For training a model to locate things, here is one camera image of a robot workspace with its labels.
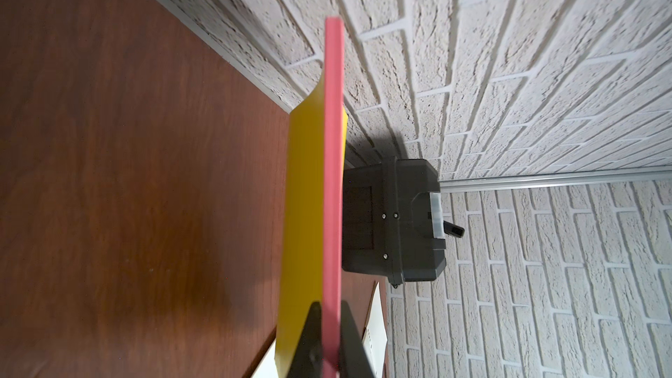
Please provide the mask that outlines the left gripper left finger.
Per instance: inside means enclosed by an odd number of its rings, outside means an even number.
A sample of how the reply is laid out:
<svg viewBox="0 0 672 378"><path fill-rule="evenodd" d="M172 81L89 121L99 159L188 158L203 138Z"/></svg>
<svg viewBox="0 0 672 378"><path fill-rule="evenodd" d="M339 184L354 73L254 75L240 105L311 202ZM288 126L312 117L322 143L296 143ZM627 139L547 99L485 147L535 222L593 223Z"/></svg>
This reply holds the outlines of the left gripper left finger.
<svg viewBox="0 0 672 378"><path fill-rule="evenodd" d="M313 302L304 322L287 378L322 378L324 355L321 332L321 304Z"/></svg>

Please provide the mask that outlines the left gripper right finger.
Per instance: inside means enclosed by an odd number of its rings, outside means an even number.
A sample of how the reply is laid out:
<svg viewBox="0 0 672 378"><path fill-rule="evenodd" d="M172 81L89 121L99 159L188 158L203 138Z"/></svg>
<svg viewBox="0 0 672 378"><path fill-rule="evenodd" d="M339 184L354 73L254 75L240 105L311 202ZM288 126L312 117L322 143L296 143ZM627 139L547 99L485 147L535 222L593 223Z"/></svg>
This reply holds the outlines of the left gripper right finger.
<svg viewBox="0 0 672 378"><path fill-rule="evenodd" d="M340 378L374 378L375 374L362 343L362 337L347 301L341 301L341 341L338 370Z"/></svg>

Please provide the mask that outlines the notebook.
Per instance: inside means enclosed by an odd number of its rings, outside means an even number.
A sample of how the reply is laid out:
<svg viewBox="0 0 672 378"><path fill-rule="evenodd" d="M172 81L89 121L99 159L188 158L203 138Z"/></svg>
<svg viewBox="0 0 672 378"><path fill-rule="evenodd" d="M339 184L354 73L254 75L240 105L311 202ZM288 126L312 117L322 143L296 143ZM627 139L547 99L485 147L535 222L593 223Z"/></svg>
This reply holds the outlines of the notebook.
<svg viewBox="0 0 672 378"><path fill-rule="evenodd" d="M318 304L319 375L339 374L345 27L325 21L324 67L313 92L290 112L285 228L276 325L278 375L290 374L312 304Z"/></svg>
<svg viewBox="0 0 672 378"><path fill-rule="evenodd" d="M383 317L383 301L380 283L376 282L369 304L369 313L364 327L362 344L374 377L385 376L385 362L388 346L386 321Z"/></svg>

